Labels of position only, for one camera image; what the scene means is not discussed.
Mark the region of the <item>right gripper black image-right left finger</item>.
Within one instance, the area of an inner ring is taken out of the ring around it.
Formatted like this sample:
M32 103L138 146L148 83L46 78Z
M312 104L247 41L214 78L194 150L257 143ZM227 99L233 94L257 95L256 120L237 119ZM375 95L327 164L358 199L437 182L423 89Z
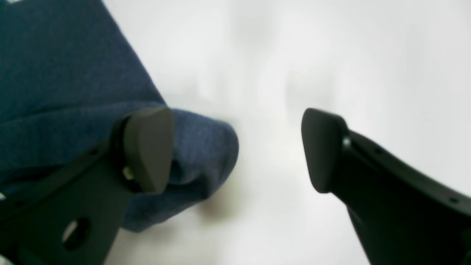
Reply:
M14 265L102 265L135 194L161 194L174 119L167 107L121 119L110 139L1 203L1 257Z

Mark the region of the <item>right gripper black image-right right finger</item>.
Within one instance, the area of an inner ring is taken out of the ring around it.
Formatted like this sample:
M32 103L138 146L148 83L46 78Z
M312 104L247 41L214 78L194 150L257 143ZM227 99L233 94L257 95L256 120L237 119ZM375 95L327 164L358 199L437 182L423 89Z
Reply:
M335 195L371 265L469 265L470 197L410 167L341 116L305 110L313 188Z

